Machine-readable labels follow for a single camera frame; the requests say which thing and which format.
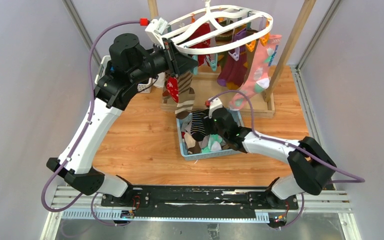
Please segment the teal white sock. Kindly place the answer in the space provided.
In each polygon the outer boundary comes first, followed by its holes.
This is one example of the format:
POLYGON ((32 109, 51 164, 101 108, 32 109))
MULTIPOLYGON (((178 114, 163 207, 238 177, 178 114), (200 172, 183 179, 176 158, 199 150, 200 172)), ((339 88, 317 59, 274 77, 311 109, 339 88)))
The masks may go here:
POLYGON ((223 147, 227 144, 221 136, 217 134, 210 134, 205 136, 199 145, 201 147, 201 153, 206 154, 219 152, 223 150, 223 147))

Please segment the white oval clip hanger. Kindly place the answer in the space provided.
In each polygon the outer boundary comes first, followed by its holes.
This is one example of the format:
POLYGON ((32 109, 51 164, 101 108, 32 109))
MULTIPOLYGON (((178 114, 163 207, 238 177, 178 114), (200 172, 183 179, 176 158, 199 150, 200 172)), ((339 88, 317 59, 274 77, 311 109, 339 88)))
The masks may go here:
POLYGON ((244 46, 254 40, 258 40, 262 37, 265 37, 270 33, 274 26, 274 18, 264 11, 251 9, 243 6, 236 5, 214 5, 211 6, 210 1, 206 0, 204 2, 205 7, 199 10, 190 12, 184 16, 181 16, 171 22, 169 25, 187 20, 191 17, 196 16, 197 14, 203 14, 201 17, 197 18, 194 22, 191 22, 188 25, 180 27, 178 29, 172 30, 168 33, 163 34, 163 38, 172 40, 177 49, 184 54, 188 55, 210 55, 217 54, 223 51, 235 50, 241 46, 244 46), (220 22, 230 19, 233 21, 232 24, 221 26, 220 22), (265 21, 265 26, 261 28, 260 31, 253 33, 249 36, 246 36, 242 39, 239 39, 235 42, 228 43, 220 46, 212 46, 206 48, 193 48, 192 46, 203 43, 206 40, 211 40, 216 36, 235 29, 238 29, 240 26, 252 23, 254 20, 265 21), (193 33, 198 30, 204 24, 210 25, 210 32, 205 33, 201 36, 198 36, 193 39, 189 39, 193 33))

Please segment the red christmas sock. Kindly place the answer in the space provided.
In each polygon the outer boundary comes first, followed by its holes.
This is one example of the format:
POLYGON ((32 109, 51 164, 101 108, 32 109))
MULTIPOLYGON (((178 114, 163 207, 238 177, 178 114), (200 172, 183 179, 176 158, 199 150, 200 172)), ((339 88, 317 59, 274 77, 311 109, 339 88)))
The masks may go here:
POLYGON ((175 77, 169 76, 166 80, 165 87, 169 91, 171 98, 178 103, 179 102, 179 87, 178 80, 175 77))

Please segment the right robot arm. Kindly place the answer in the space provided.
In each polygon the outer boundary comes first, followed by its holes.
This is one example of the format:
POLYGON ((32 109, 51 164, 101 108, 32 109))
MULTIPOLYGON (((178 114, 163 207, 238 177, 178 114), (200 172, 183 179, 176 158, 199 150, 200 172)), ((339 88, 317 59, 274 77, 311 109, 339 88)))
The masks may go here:
POLYGON ((289 165, 291 174, 276 178, 265 190, 271 208, 279 208, 293 195, 319 195, 335 173, 336 164, 312 137, 288 140, 262 134, 238 125, 225 107, 206 109, 202 120, 204 129, 219 135, 232 150, 260 154, 289 165))

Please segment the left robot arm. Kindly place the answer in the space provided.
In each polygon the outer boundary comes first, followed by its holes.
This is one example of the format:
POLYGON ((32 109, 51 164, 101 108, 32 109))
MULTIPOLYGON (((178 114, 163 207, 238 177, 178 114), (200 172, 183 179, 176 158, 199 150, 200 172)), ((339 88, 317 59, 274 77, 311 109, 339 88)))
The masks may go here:
POLYGON ((138 93, 139 83, 167 73, 178 77, 198 66, 193 57, 179 52, 169 39, 162 47, 148 51, 132 33, 117 36, 109 47, 110 66, 99 79, 92 80, 89 108, 72 140, 47 167, 80 195, 96 193, 114 196, 125 207, 134 199, 123 178, 93 167, 93 159, 108 130, 138 93))

